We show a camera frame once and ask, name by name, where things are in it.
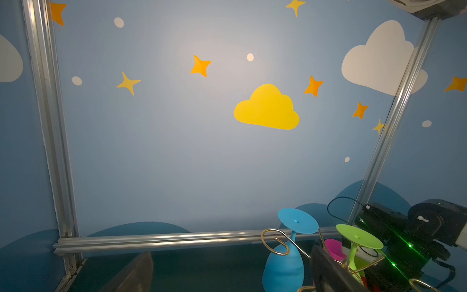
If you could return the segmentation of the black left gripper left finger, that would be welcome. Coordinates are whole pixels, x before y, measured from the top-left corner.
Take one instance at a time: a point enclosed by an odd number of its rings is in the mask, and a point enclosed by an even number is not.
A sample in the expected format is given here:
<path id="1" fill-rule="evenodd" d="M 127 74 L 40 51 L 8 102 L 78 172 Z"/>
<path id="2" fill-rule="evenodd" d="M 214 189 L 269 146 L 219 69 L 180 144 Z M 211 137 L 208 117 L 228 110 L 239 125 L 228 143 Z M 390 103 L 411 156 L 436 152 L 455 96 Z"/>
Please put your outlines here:
<path id="1" fill-rule="evenodd" d="M 149 292 L 153 280 L 151 252 L 140 253 L 99 292 Z"/>

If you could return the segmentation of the blue wine glass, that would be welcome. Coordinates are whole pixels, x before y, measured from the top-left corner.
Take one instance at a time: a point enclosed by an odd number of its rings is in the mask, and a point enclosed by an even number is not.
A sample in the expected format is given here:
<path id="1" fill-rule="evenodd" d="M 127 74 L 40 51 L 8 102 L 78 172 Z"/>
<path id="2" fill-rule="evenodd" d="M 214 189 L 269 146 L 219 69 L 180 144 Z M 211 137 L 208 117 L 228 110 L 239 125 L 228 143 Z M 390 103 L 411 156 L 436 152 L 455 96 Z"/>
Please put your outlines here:
<path id="1" fill-rule="evenodd" d="M 271 250 L 262 285 L 266 292 L 296 292 L 303 286 L 305 276 L 302 255 L 294 246 L 296 236 L 316 233 L 319 224 L 310 214 L 292 208 L 279 210 L 278 219 L 291 230 L 291 237 Z"/>

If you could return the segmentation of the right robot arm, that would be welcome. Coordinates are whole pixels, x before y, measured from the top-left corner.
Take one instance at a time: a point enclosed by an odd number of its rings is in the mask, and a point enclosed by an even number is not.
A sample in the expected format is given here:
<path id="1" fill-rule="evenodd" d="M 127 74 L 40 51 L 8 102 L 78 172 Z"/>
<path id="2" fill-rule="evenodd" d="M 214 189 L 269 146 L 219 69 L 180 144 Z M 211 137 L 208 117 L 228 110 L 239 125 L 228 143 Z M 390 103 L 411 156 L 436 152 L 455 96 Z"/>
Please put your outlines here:
<path id="1" fill-rule="evenodd" d="M 448 246 L 467 247 L 467 209 L 441 199 L 412 206 L 407 215 L 378 203 L 366 204 L 355 225 L 383 242 L 386 259 L 365 271 L 369 288 L 380 292 L 408 292 L 410 279 L 423 276 L 429 261 L 447 268 L 449 276 L 441 288 L 456 276 L 447 264 Z"/>

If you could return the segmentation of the green wine glass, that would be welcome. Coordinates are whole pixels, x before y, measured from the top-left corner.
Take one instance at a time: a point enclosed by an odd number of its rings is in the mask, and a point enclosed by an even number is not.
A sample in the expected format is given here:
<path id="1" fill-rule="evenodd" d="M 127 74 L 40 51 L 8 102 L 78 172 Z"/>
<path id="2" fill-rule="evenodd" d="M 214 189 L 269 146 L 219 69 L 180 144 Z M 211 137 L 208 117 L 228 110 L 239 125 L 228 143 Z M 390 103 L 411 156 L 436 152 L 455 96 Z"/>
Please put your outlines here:
<path id="1" fill-rule="evenodd" d="M 336 225 L 336 230 L 347 240 L 351 241 L 350 254 L 348 255 L 347 259 L 349 260 L 350 269 L 355 272 L 353 277 L 361 284 L 363 284 L 360 275 L 356 271 L 355 256 L 357 249 L 361 246 L 380 250 L 384 247 L 383 242 L 369 232 L 355 226 L 338 224 Z"/>

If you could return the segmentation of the magenta wine glass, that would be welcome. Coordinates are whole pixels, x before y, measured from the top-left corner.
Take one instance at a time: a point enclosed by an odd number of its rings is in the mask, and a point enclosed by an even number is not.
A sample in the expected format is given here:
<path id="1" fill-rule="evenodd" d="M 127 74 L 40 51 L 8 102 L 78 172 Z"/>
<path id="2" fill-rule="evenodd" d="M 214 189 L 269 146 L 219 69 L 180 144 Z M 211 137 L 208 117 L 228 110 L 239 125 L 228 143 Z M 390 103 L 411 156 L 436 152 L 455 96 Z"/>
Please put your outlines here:
<path id="1" fill-rule="evenodd" d="M 347 255 L 342 251 L 342 243 L 335 239 L 325 240 L 325 247 L 328 250 L 329 255 L 337 261 L 343 261 L 347 258 Z"/>

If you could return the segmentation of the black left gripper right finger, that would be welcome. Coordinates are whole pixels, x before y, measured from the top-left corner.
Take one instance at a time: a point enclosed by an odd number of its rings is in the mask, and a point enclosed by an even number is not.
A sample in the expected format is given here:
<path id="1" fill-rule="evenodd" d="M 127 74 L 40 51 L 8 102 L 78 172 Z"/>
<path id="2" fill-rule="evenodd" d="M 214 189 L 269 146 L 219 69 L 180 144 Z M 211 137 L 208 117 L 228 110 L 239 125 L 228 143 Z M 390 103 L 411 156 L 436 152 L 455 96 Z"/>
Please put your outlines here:
<path id="1" fill-rule="evenodd" d="M 368 292 L 319 245 L 311 250 L 310 266 L 316 292 Z"/>

